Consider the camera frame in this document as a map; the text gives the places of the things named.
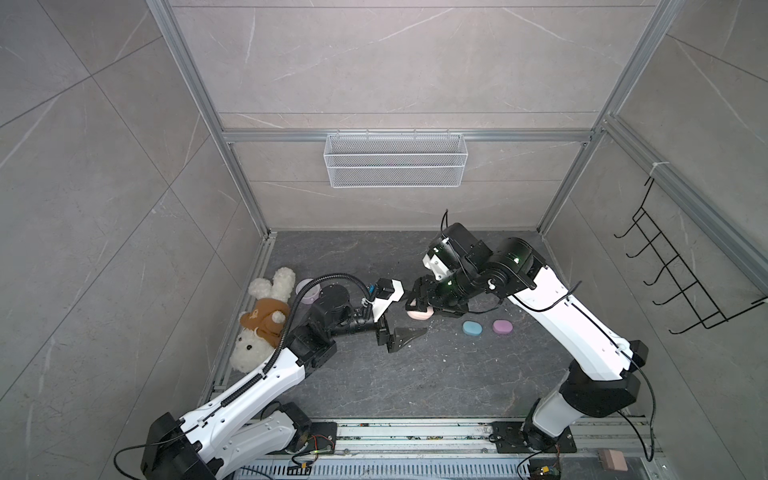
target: black metal hook rack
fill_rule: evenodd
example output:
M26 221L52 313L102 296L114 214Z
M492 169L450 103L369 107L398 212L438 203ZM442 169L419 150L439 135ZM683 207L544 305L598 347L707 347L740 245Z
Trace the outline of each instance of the black metal hook rack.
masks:
M648 282L646 282L645 280L643 280L643 283L645 283L645 284L646 284L646 285L648 285L648 286L654 285L654 284L655 284L657 281L659 281L659 279L661 278L661 274L662 274L662 273L664 273L664 271L666 270L666 271L667 271L667 272L670 274L670 277L672 278L672 281L674 282L674 284L677 286L677 289L678 289L678 292L677 292L677 293L675 293L675 294L674 294L673 296L671 296L670 298L668 298L667 300L665 300L665 301L663 301L663 302L661 302L661 303L658 303L658 302L654 301L654 305L659 305L659 306L661 306L661 305L666 305L667 303L671 302L672 300L674 300L674 299L676 299L677 297L679 297L680 295L682 295L682 296L685 298L685 300L688 302L688 305L690 306L690 308L691 308L691 309L694 311L694 313L696 314L696 318L698 318L698 322L695 322L693 325L691 325L691 326L688 326L687 328L685 328L685 329L682 329L682 330L681 330L681 331L679 331L679 332L673 332L673 331L670 329L670 330L669 330L669 331L670 331L670 333L672 333L673 335L680 335L681 333L685 333L685 332L687 332L688 330L690 330L690 329L694 328L694 327L695 327L695 326L697 326L697 325L702 325L702 326L703 326L705 329L711 329L711 328L714 328L714 327L716 327L716 326L720 325L721 323L725 323L725 322L728 322L728 321L730 321L730 320L732 320L732 319L734 319L734 318L738 317L739 315L741 315L741 314L743 314L743 313L749 312L749 311L750 311L750 310L752 310L752 309L756 309L758 306L760 306L760 305L762 305L762 304L763 304L764 300L768 299L768 296L764 296L763 298L761 298L761 299L758 299L758 300L755 300L754 302L752 302L752 303L750 304L750 306L749 306L749 307L747 307L746 309L744 309L744 310L741 310L741 311L740 311L740 312L738 312L738 313L734 313L734 314L733 314L733 315L731 315L731 316L726 316L726 314L725 314L725 313L723 313L723 310L721 310L721 309L720 309L720 306L718 306L718 305L717 305L717 303L714 301L714 299L712 298L712 296L710 295L710 293L709 293L709 292L707 292L707 289L704 287L704 285L703 285L703 284L702 284L702 283L699 281L699 279L698 279L698 277L696 276L696 274L695 274L695 273L694 273L694 272L693 272L693 271L690 269L690 267L688 266L688 263L686 263L686 261L683 259L683 257L680 255L680 253L677 251L677 248L675 248L675 246L672 244L672 242L670 242L670 241L669 241L669 239L667 238L667 235L665 235L665 234L664 234L664 232L661 230L661 228L659 228L659 226L656 224L656 221L653 219L653 217L652 217L652 216L651 216L651 215L650 215L650 214L647 212L647 210L645 210L645 200L647 200L647 199L648 199L648 194L650 193L650 189L651 189L651 188L653 187L653 185L654 185L654 179L653 179L653 178L651 178L651 177L649 177L649 178L648 178L648 180L646 180L646 182L645 182L645 184L644 184L644 185L647 185L647 186L648 186L648 189L645 191L645 197L643 197L643 202L640 204L640 208L638 208L638 209L637 209L637 211L634 213L634 215L632 215L632 220L633 220L633 222L632 222L632 225L629 227L629 229L627 229L627 231L626 231L626 232L624 232L624 234L622 234L622 235L616 235L616 234L614 234L614 237L616 237L616 238L624 238L624 237L626 237L626 236L627 236L627 234L628 234L628 233L630 233L630 231L632 231L632 229L633 229L633 228L635 228L635 227L636 227L636 228L637 228L637 229L640 231L640 233L642 233L642 234L643 234L643 237L645 238L645 240L647 241L647 243L646 243L646 244L643 246L643 248L642 248L642 249L641 249L639 252L637 252L636 254L634 254L634 255L630 255L629 253L627 253L627 254L626 254L626 255L627 255L627 257L629 257L629 258L635 258L635 257L639 256L641 253L643 253L643 252L644 252L644 251L645 251L645 250L646 250L648 247L650 247L650 248L653 250L653 252L656 254L656 257L658 257L659 261L660 261L660 262L661 262L661 264L662 264L662 266L661 266L661 270L659 270L659 273L656 275L656 278L654 279L654 281L653 281L653 282L650 282L650 283L648 283ZM653 236L653 238L649 238L649 236L648 236L648 234L646 233L646 231L645 231L645 230L643 230L643 227L642 227L642 226L639 224L640 220L641 220L642 218L644 218L644 217L645 217L645 218L647 218L647 219L648 219L648 220L649 220L649 221L650 221L650 222L651 222L651 223L654 225L654 227L655 227L655 228L656 228L656 230L657 230L657 233L656 233L656 234ZM666 261L666 262L664 261L664 258L661 256L661 254L659 253L659 251L657 250L657 248L654 246L654 241L655 241L656 239L658 239L659 237L663 238L663 239L664 239L664 241L666 241L666 242L667 242L667 244L669 245L669 247L670 247L670 248L672 249L672 251L674 252L674 255L672 256L672 258L671 258L671 259L669 259L669 260L668 260L668 261ZM680 285L680 281L678 281L678 279L675 277L674 273L672 273L672 270L670 270L670 265L671 265L671 264L672 264L672 263L673 263L675 260L679 260L679 261L680 261L680 262L681 262L681 263L682 263L682 264L685 266L685 268L688 270L688 273L690 273L691 277L693 277L694 281L693 281L693 282L692 282L690 285L688 285L688 286L685 286L685 287L681 286L681 285ZM710 302L711 302L711 303L712 303L712 304L715 306L715 312L714 312L714 313L712 313L712 314L711 314L711 315L709 315L709 316L706 316L706 317L704 317L704 318L702 318L702 317L701 317L701 315L699 314L698 310L696 310L696 307L695 307L695 306L694 306L694 304L693 304L693 303L690 301L690 298L688 298L688 295L686 294L686 292L687 292L687 291L688 291L688 290L689 290L691 287L693 287L693 286L695 286L695 285L698 285L698 286L699 286L699 287L702 289L702 291L704 292L704 294L705 294L705 295L707 295L707 298L709 299L709 301L710 301ZM707 325L706 323L704 323L705 321L707 321L707 320L709 320L709 319L711 319L711 318L714 318L715 316L718 316L718 315L720 315L720 316L722 316L722 317L723 317L723 319L722 319L722 320L720 320L719 322L717 322L717 323L714 323L714 324L712 324L712 325Z

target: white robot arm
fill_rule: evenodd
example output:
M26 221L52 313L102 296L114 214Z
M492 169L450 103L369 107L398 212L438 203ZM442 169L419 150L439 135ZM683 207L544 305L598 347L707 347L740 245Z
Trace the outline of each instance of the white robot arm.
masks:
M509 238L491 251L454 223L430 243L423 263L432 275L416 280L406 310L459 317L471 313L467 302L473 296L492 293L530 313L574 357L561 383L531 408L521 428L524 446L549 448L579 417L610 415L637 399L640 383L632 373L645 363L645 345L628 342L595 318L523 240ZM303 294L331 279L356 283L366 294L364 306L353 308L346 288L328 285L305 321L291 329ZM336 335L373 331L379 345L395 352L425 333L389 328L383 313L402 296L398 280L380 279L367 287L353 276L333 273L308 283L269 360L200 408L178 420L167 413L152 424L141 463L147 480L221 480L253 458L301 449L311 421L298 407L281 406L264 419L256 415L321 367L336 351Z
M647 347L598 320L524 240L508 238L491 251L454 223L422 262L434 278L416 280L407 310L462 316L470 313L469 299L491 293L533 316L574 357L562 382L531 408L522 429L527 446L549 448L579 417L604 417L636 401L640 381L632 373L645 364Z

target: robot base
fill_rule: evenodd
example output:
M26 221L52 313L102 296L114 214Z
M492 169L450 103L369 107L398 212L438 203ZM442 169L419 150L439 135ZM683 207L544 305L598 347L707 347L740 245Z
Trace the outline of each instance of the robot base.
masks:
M576 443L571 434L571 427L563 430L556 439L551 439L543 432L539 432L539 435L532 435L538 431L533 426L531 418L540 401L541 399L536 400L524 422L491 423L493 433L488 437L488 440L496 444L498 453L530 453L537 450L554 452L555 445L560 445L560 453L576 453Z

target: white wire basket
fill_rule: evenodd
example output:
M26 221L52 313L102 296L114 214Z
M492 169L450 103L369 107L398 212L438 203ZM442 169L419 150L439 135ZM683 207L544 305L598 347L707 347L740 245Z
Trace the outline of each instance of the white wire basket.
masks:
M331 134L323 154L333 188L458 187L467 144L450 132Z

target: white plush toy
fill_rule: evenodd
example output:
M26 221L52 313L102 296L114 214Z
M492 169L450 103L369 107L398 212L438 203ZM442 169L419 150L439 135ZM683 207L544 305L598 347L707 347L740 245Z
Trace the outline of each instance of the white plush toy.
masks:
M250 283L248 293L257 301L253 312L240 317L243 331L237 336L230 357L232 368L249 373L272 355L290 311L287 302L295 283L296 274L287 267L275 272L272 283L266 278L257 278Z

